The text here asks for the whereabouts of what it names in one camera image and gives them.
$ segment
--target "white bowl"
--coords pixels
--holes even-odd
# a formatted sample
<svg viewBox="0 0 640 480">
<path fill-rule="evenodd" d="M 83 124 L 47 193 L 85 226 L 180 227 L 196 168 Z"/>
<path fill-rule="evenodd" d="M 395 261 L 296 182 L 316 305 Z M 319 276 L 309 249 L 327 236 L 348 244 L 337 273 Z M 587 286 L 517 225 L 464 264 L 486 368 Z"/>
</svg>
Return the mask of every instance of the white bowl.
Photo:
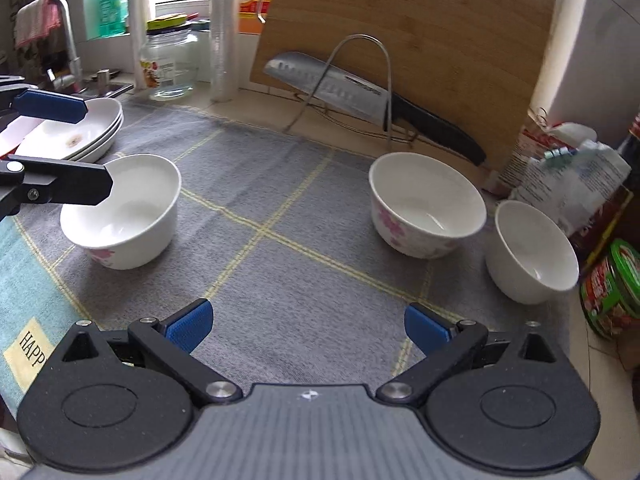
<svg viewBox="0 0 640 480">
<path fill-rule="evenodd" d="M 72 243 L 111 269 L 133 269 L 153 260 L 174 236 L 182 178 L 157 155 L 129 155 L 107 162 L 113 189 L 96 206 L 62 206 L 60 226 Z"/>
<path fill-rule="evenodd" d="M 93 144 L 122 118 L 122 105 L 116 99 L 90 99 L 86 107 L 87 114 L 77 124 L 43 121 L 24 137 L 16 155 L 69 159 Z"/>
<path fill-rule="evenodd" d="M 523 304 L 542 303 L 578 281 L 578 260 L 564 233 L 544 213 L 515 200 L 495 211 L 486 266 L 498 288 Z"/>
<path fill-rule="evenodd" d="M 396 250 L 438 258 L 486 221 L 484 200 L 462 174 L 425 155 L 387 153 L 369 170 L 371 218 Z"/>
</svg>

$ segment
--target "white bowl with pink flowers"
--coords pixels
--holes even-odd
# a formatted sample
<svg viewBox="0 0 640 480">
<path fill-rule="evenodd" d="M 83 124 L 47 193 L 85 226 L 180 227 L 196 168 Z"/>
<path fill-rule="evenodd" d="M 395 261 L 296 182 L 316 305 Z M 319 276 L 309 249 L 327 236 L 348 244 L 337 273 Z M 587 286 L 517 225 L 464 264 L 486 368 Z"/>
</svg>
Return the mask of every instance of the white bowl with pink flowers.
<svg viewBox="0 0 640 480">
<path fill-rule="evenodd" d="M 484 200 L 461 173 L 418 153 L 387 153 L 369 169 L 371 218 L 384 241 L 414 258 L 439 258 L 476 234 Z"/>
<path fill-rule="evenodd" d="M 94 261 L 133 269 L 158 256 L 174 237 L 182 179 L 174 163 L 158 155 L 129 155 L 107 162 L 113 179 L 98 205 L 65 204 L 60 227 Z"/>
</svg>

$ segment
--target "cutting board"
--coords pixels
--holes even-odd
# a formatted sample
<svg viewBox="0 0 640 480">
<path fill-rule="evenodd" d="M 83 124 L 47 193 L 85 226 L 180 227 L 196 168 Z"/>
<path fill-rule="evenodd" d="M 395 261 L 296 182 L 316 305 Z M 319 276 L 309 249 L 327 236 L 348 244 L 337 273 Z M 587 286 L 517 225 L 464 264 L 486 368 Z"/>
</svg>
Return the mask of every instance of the cutting board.
<svg viewBox="0 0 640 480">
<path fill-rule="evenodd" d="M 262 69 L 298 50 L 327 60 L 348 34 L 375 36 L 389 50 L 393 88 L 453 122 L 501 168 L 538 80 L 554 0 L 272 0 L 251 80 L 291 88 Z M 382 52 L 348 43 L 335 65 L 386 88 Z"/>
</svg>

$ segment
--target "plastic wrap roll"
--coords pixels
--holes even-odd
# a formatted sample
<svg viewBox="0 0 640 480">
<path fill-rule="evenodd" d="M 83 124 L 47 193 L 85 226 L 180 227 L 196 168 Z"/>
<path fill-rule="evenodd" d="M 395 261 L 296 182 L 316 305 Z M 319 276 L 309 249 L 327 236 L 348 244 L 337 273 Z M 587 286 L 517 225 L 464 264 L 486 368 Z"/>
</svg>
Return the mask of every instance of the plastic wrap roll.
<svg viewBox="0 0 640 480">
<path fill-rule="evenodd" d="M 140 66 L 140 49 L 146 41 L 146 22 L 156 18 L 156 5 L 151 0 L 129 0 L 129 34 L 136 90 L 145 89 L 146 81 Z"/>
<path fill-rule="evenodd" d="M 211 100 L 238 94 L 238 23 L 240 0 L 211 0 Z"/>
</svg>

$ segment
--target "cleaver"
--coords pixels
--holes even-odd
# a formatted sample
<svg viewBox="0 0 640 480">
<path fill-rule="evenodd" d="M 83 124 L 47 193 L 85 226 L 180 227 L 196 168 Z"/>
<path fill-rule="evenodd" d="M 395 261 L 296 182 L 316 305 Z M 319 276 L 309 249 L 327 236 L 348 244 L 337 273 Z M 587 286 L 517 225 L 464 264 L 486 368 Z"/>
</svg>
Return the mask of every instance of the cleaver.
<svg viewBox="0 0 640 480">
<path fill-rule="evenodd" d="M 309 94 L 324 70 L 324 62 L 302 52 L 283 52 L 269 60 L 264 73 Z M 314 97 L 348 114 L 386 129 L 388 91 L 331 65 Z M 391 95 L 391 121 L 404 120 L 429 140 L 468 158 L 476 166 L 486 159 L 480 145 L 455 124 Z"/>
</svg>

